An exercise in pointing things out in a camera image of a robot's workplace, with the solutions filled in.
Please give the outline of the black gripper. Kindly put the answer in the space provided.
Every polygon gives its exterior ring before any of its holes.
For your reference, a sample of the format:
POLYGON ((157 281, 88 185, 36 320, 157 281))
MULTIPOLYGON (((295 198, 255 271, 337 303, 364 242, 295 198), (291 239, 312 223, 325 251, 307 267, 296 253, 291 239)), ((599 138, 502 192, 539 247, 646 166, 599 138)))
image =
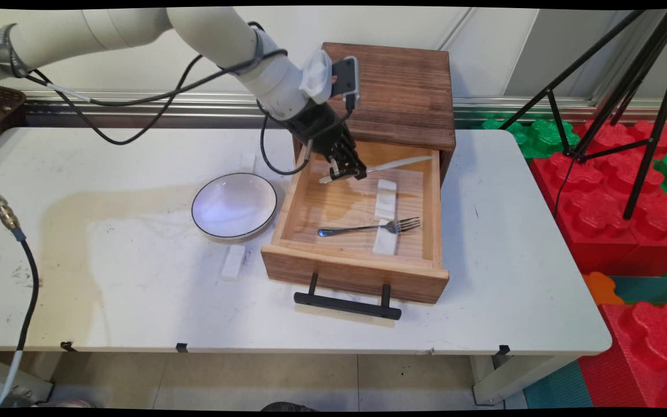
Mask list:
POLYGON ((354 137, 346 124, 355 105, 347 103, 345 115, 338 116, 329 104, 309 102, 300 113, 286 121, 286 129, 305 146, 305 161, 310 160, 310 154, 317 153, 331 163, 331 180, 367 177, 367 166, 360 161, 354 137))

